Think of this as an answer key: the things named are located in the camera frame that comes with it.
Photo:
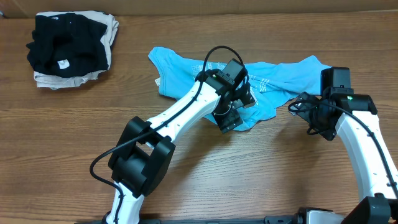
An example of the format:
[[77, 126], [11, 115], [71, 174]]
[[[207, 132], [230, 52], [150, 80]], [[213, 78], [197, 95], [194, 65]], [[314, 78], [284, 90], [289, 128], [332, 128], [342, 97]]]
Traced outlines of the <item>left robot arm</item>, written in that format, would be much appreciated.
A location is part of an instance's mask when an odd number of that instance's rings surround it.
[[116, 193], [102, 222], [139, 223], [143, 200], [164, 178], [178, 139], [208, 114], [227, 133], [243, 123], [238, 108], [255, 102], [245, 68], [214, 69], [201, 71], [187, 94], [163, 113], [131, 119], [108, 162]]

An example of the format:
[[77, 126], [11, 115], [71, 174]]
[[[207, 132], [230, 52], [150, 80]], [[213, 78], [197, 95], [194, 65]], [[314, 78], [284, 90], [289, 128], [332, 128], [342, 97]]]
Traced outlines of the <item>light blue t-shirt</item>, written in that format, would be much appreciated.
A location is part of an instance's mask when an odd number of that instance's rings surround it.
[[[191, 89], [203, 66], [202, 60], [183, 58], [165, 47], [154, 47], [148, 58], [159, 72], [160, 77], [156, 79], [159, 93], [176, 100]], [[246, 131], [259, 121], [274, 118], [277, 108], [303, 92], [319, 95], [321, 71], [330, 68], [314, 55], [295, 63], [255, 62], [245, 67], [257, 103], [238, 109], [243, 123], [235, 128], [236, 131]]]

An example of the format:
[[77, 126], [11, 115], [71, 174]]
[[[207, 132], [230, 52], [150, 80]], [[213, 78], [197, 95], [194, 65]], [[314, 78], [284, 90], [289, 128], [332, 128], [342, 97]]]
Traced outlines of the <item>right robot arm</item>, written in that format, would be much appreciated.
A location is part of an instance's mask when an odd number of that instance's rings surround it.
[[389, 223], [397, 220], [397, 168], [383, 140], [377, 109], [368, 95], [333, 93], [322, 98], [303, 92], [288, 106], [308, 124], [309, 135], [339, 137], [358, 184], [359, 203], [345, 217], [303, 208], [294, 223]]

